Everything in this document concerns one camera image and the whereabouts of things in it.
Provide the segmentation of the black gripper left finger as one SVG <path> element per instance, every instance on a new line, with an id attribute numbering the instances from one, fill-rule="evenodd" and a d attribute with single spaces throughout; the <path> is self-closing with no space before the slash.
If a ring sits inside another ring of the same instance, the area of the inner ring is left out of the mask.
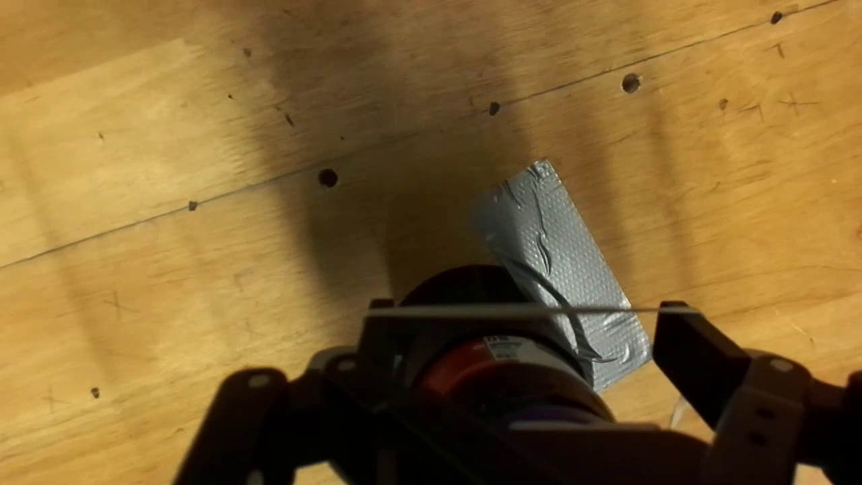
<path id="1" fill-rule="evenodd" d="M 373 302 L 354 352 L 321 352 L 287 381 L 275 368 L 228 374 L 171 485 L 292 485 L 327 465 L 348 485 L 422 485 L 422 450 L 396 419 L 414 388 L 402 370 L 419 306 Z"/>

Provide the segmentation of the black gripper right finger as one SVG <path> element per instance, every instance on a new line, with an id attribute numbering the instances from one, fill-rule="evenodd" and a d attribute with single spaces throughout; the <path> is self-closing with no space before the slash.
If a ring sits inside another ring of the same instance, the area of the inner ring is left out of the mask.
<path id="1" fill-rule="evenodd" d="M 862 485 L 862 372 L 843 387 L 745 352 L 684 302 L 657 308 L 651 360 L 711 426 L 703 485 L 792 485 L 800 465 Z"/>

